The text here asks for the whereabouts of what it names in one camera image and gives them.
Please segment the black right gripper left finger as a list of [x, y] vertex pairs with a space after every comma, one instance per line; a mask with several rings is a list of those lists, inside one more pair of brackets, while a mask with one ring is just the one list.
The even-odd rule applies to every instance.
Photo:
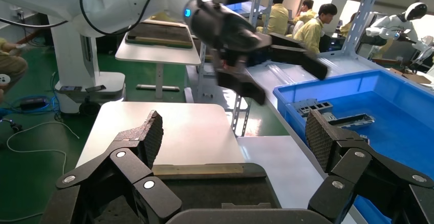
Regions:
[[181, 200], [152, 172], [163, 120], [152, 110], [139, 127], [119, 132], [99, 156], [56, 183], [56, 223], [92, 223], [103, 206], [124, 196], [142, 223], [167, 223]]

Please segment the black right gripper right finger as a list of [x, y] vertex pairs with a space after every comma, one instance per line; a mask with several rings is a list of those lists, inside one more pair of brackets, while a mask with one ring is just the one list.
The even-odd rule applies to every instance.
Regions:
[[326, 223], [341, 223], [356, 197], [368, 199], [392, 223], [433, 223], [433, 180], [376, 152], [354, 131], [331, 125], [317, 110], [305, 129], [326, 179], [308, 203]]

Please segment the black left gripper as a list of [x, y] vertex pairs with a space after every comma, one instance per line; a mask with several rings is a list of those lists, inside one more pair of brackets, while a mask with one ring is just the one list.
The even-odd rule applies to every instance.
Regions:
[[267, 95], [247, 73], [247, 67], [272, 60], [301, 66], [319, 80], [324, 80], [329, 72], [327, 65], [302, 42], [276, 33], [259, 33], [244, 17], [226, 6], [211, 0], [190, 0], [188, 10], [188, 26], [212, 55], [217, 85], [251, 98], [259, 105], [265, 104]]

